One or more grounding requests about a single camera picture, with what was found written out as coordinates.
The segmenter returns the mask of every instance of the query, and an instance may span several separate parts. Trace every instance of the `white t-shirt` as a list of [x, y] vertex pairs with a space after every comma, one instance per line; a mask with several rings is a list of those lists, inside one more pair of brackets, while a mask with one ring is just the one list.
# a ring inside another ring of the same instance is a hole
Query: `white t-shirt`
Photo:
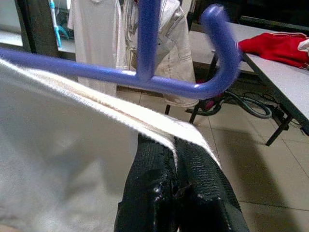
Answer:
[[[72, 0], [68, 28], [74, 30], [77, 62], [127, 69], [119, 0]], [[97, 91], [116, 95], [116, 84], [79, 77]]]

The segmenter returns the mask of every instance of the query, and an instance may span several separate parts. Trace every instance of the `metal leg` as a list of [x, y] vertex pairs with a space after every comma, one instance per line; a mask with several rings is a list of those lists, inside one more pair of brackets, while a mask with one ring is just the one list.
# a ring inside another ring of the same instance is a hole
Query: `metal leg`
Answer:
[[170, 105], [166, 105], [166, 108], [165, 108], [165, 113], [166, 115], [169, 114], [169, 110], [170, 110]]
[[213, 58], [211, 60], [211, 64], [209, 66], [208, 72], [206, 74], [206, 81], [209, 81], [214, 76], [214, 73], [216, 71], [217, 62], [218, 62], [218, 58], [217, 58], [216, 54], [214, 54]]
[[270, 146], [275, 139], [280, 135], [280, 133], [286, 128], [287, 125], [292, 121], [293, 116], [288, 114], [286, 119], [281, 123], [281, 125], [278, 127], [278, 129], [275, 131], [275, 133], [270, 137], [270, 139], [267, 141], [266, 145]]
[[189, 122], [190, 122], [191, 124], [193, 124], [194, 119], [195, 119], [195, 117], [197, 116], [198, 109], [199, 109], [199, 103], [195, 105], [194, 110], [193, 110], [193, 112], [192, 112], [192, 114], [191, 114], [191, 117], [190, 117], [190, 120], [189, 120]]

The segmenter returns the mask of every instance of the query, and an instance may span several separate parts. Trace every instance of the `white jacket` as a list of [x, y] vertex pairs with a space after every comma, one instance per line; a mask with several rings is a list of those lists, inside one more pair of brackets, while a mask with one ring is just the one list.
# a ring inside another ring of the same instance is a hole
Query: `white jacket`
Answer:
[[[134, 0], [124, 2], [126, 44], [136, 54], [138, 6]], [[185, 14], [178, 0], [161, 0], [159, 32], [156, 58], [156, 75], [195, 82], [193, 62], [189, 43], [189, 32]], [[168, 104], [189, 107], [197, 100], [164, 94]]]

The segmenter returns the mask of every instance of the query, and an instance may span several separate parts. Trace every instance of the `white towel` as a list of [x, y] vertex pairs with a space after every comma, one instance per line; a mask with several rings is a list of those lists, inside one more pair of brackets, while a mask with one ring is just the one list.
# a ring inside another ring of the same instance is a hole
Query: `white towel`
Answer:
[[0, 107], [0, 224], [23, 232], [112, 232], [138, 132], [218, 162], [190, 124], [4, 60]]

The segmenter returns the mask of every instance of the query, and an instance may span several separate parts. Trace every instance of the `white tabletop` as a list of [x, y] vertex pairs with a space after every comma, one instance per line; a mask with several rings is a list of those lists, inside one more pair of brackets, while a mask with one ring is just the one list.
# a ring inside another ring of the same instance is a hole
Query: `white tabletop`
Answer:
[[[264, 32], [273, 32], [271, 30], [233, 23], [229, 23], [229, 25], [236, 41], [251, 38]], [[210, 64], [213, 57], [213, 49], [207, 35], [201, 32], [191, 31], [189, 36], [193, 61]], [[267, 77], [309, 121], [309, 71], [263, 59], [255, 55], [247, 55], [255, 64], [256, 68], [258, 68], [258, 74], [263, 74]], [[240, 69], [243, 71], [252, 71], [249, 65], [243, 62], [241, 63]]]

